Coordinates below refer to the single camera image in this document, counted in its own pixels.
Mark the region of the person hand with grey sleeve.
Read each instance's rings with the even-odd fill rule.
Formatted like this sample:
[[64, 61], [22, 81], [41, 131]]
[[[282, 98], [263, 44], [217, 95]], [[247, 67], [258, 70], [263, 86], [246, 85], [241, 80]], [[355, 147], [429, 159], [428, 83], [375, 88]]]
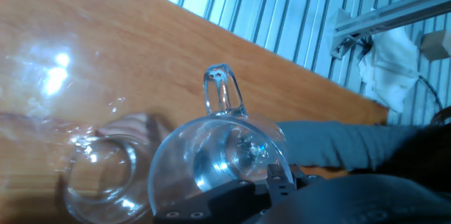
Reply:
[[146, 113], [122, 116], [96, 129], [97, 135], [131, 135], [153, 147], [159, 147], [170, 133], [161, 119]]

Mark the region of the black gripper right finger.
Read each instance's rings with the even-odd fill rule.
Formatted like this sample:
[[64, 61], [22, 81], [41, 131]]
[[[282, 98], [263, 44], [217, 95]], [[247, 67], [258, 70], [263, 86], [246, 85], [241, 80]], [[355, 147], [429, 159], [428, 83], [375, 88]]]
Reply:
[[293, 192], [322, 179], [320, 175], [304, 173], [295, 164], [290, 164], [289, 169], [280, 164], [270, 164], [267, 166], [266, 187], [271, 203], [280, 203]]

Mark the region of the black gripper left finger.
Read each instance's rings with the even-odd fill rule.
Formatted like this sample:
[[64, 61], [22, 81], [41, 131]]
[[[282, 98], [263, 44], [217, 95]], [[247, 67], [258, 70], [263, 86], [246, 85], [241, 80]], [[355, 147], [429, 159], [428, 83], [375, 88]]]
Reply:
[[256, 223], [271, 207], [265, 185], [233, 180], [189, 199], [164, 207], [154, 214], [154, 224]]

